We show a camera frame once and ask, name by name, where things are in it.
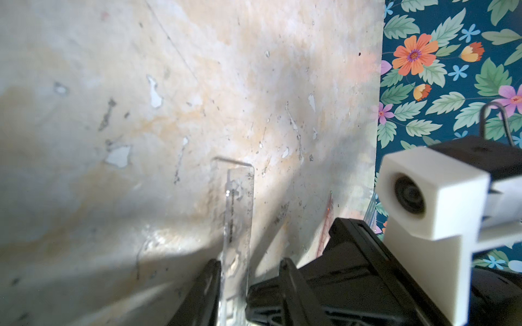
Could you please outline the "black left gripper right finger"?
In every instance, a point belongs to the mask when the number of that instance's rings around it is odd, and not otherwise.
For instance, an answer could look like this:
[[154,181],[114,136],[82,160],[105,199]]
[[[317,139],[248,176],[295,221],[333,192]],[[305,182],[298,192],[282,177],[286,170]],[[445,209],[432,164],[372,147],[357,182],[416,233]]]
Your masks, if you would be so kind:
[[333,325],[290,258],[280,262],[278,283],[283,325]]

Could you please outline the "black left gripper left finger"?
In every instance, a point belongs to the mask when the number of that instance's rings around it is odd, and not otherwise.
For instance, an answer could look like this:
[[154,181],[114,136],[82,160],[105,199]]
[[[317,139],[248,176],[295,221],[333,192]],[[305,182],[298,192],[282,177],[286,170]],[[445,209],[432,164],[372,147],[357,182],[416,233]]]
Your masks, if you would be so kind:
[[167,326],[217,325],[222,264],[211,259]]

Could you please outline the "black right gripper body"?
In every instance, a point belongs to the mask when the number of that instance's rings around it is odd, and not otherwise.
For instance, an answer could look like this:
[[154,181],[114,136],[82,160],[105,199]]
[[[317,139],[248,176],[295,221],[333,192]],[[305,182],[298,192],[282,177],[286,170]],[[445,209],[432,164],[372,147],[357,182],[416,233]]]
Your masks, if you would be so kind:
[[[336,219],[325,252],[297,268],[333,325],[452,325],[370,228]],[[246,318],[283,325],[278,276],[250,287]],[[468,322],[520,325],[521,277],[472,265]]]

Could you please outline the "small pink triangle ruler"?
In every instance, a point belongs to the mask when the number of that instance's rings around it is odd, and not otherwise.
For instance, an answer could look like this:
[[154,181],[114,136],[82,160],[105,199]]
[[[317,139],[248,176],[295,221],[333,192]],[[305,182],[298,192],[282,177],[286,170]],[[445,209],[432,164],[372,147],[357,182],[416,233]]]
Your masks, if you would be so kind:
[[316,253],[316,257],[320,257],[329,241],[329,230],[334,220],[334,202],[333,202],[333,193],[330,192],[328,197],[328,203],[326,206],[326,211],[324,214],[324,223],[322,226],[322,231],[319,237],[318,250]]

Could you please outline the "clear short ruler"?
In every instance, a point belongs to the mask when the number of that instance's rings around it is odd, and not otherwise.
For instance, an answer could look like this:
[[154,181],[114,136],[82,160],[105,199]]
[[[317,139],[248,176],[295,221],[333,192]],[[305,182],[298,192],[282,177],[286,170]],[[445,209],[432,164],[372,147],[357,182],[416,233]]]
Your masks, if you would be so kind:
[[216,212],[224,222],[217,324],[246,325],[255,168],[228,158],[216,158],[213,163],[217,174]]

